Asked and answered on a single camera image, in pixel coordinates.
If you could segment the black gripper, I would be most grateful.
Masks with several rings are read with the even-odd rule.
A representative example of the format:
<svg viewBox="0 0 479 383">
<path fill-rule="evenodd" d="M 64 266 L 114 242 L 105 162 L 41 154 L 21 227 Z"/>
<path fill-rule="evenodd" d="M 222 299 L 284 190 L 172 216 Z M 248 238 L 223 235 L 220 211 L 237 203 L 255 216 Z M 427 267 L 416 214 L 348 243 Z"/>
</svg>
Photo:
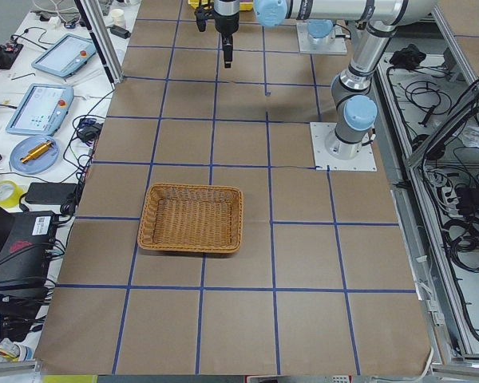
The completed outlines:
<svg viewBox="0 0 479 383">
<path fill-rule="evenodd" d="M 239 29 L 239 0 L 214 1 L 215 28 L 220 34 L 234 34 Z M 233 61 L 233 36 L 222 36 L 224 67 L 230 68 Z"/>
</svg>

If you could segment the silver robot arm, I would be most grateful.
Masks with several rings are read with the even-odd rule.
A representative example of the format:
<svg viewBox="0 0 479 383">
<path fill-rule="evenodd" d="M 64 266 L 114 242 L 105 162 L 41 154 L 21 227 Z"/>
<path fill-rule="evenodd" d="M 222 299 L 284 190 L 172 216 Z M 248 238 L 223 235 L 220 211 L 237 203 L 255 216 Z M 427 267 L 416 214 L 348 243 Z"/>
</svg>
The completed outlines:
<svg viewBox="0 0 479 383">
<path fill-rule="evenodd" d="M 395 30 L 429 14 L 435 1 L 254 1 L 258 22 L 266 27 L 286 19 L 366 22 L 350 64 L 332 81 L 338 122 L 325 139 L 326 150 L 340 160 L 355 158 L 373 127 L 378 107 L 368 96 L 371 78 Z"/>
<path fill-rule="evenodd" d="M 306 26 L 312 45 L 331 43 L 336 38 L 335 23 L 330 19 L 310 19 L 306 22 Z"/>
</svg>

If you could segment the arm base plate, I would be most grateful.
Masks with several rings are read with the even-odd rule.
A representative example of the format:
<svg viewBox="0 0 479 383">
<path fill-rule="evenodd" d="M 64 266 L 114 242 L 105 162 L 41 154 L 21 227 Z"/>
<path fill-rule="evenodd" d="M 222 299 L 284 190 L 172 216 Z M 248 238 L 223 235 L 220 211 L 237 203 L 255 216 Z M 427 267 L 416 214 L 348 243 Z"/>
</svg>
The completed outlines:
<svg viewBox="0 0 479 383">
<path fill-rule="evenodd" d="M 335 125 L 310 123 L 315 168 L 321 171 L 376 172 L 368 134 L 357 144 L 346 144 L 335 135 Z"/>
<path fill-rule="evenodd" d="M 308 20 L 296 23 L 300 53 L 335 56 L 347 54 L 346 39 L 339 26 L 335 25 L 336 38 L 333 42 L 321 45 L 312 45 L 307 35 L 307 21 Z"/>
</svg>

